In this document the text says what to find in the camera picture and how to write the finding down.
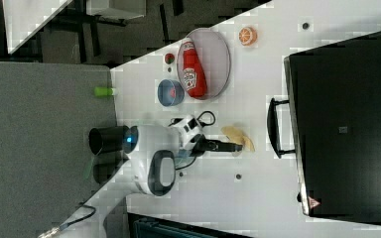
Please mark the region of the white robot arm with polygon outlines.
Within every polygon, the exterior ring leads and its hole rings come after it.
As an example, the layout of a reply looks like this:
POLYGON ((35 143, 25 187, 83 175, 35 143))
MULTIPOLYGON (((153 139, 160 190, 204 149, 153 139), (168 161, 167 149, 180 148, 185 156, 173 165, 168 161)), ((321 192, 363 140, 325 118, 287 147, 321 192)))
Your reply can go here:
POLYGON ((238 152, 235 143, 207 139, 207 124, 192 115, 174 118, 168 126, 139 125, 125 133, 122 150, 128 160, 64 223, 38 238, 106 238, 107 215, 132 193, 163 196, 176 181, 177 159, 209 152, 238 152))

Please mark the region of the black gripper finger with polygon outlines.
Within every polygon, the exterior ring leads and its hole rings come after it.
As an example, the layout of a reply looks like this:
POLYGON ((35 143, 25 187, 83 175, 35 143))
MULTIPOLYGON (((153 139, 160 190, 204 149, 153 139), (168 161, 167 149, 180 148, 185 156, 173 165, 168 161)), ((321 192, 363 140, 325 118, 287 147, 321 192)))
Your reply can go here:
POLYGON ((230 144, 229 142, 222 142, 219 140, 205 140, 205 142, 209 145, 228 145, 228 144, 230 144))
POLYGON ((214 146, 210 146, 206 148, 207 151, 211 151, 211 152, 230 152, 230 153, 239 152, 242 149, 243 147, 241 145, 214 145, 214 146))

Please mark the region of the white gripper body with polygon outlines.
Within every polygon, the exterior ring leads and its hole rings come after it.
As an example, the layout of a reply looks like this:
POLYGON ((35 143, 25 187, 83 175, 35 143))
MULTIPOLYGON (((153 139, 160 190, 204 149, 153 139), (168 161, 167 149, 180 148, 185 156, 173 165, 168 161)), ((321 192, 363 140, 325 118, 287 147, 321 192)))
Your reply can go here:
POLYGON ((177 124, 182 120, 183 118, 174 118, 171 120, 171 126, 173 128, 176 128, 179 131, 180 134, 180 149, 178 156, 179 157, 189 157, 191 155, 191 151, 193 150, 196 142, 202 137, 202 127, 201 131, 199 133, 190 132, 186 133, 185 131, 181 130, 177 124))

